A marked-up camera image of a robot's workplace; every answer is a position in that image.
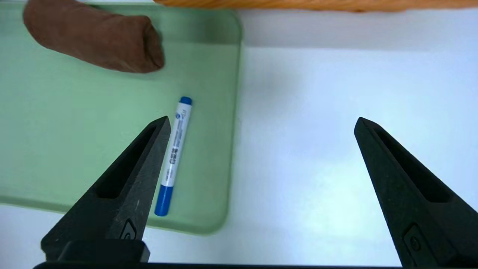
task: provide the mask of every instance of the blue marker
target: blue marker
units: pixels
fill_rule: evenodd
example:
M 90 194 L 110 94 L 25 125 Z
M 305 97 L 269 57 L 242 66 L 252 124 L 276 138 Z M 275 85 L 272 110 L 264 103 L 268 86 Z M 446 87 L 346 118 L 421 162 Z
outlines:
M 158 202 L 156 202 L 156 209 L 154 213 L 160 217 L 166 216 L 169 210 L 169 202 L 173 194 L 174 180 L 176 178 L 176 171 L 181 157 L 181 150 L 183 149 L 184 138 L 186 136 L 187 123 L 191 114 L 193 101 L 191 98 L 183 96 L 179 101 L 176 110 L 175 120 L 171 136 L 169 137 L 169 149 L 166 157 L 166 172 L 163 174 L 161 180 L 161 187 L 159 188 Z

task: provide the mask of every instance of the marker label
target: marker label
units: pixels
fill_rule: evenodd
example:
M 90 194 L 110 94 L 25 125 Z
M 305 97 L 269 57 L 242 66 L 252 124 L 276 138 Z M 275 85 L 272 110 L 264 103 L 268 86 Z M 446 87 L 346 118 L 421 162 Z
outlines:
M 176 172 L 178 167 L 178 161 L 181 156 L 181 151 L 183 149 L 183 140 L 186 134 L 187 124 L 189 121 L 189 116 L 191 114 L 191 105 L 179 103 L 175 121 L 173 124 L 173 129 L 171 132 L 171 139 L 173 143 L 171 144 L 168 150 L 168 160 L 166 162 L 166 173 L 164 173 L 163 179 L 161 180 L 161 185 L 166 187 L 174 186 L 174 180 L 176 178 Z

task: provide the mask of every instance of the white background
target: white background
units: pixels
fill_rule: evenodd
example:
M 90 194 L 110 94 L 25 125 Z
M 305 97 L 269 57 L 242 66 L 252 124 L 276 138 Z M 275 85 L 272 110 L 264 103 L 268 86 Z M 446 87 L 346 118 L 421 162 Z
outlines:
M 399 266 L 353 135 L 360 116 L 478 208 L 478 10 L 240 16 L 228 220 L 211 236 L 147 228 L 150 261 Z M 0 216 L 0 268 L 41 263 L 61 215 Z

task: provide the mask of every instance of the green tray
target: green tray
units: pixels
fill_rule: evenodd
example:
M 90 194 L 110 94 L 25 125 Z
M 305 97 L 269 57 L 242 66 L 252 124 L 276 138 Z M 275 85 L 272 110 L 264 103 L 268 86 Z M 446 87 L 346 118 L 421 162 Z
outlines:
M 0 202 L 66 212 L 151 121 L 193 99 L 169 214 L 148 225 L 193 234 L 228 212 L 241 28 L 231 11 L 101 4 L 161 32 L 163 70 L 130 74 L 45 49 L 0 3 Z

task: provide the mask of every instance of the brown cloth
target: brown cloth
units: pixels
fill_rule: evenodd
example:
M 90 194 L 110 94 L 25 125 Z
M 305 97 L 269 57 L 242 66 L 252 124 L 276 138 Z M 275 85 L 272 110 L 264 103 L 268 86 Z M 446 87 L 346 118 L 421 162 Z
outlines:
M 75 0 L 29 0 L 23 22 L 42 46 L 107 69 L 148 73 L 164 65 L 146 16 L 123 16 Z

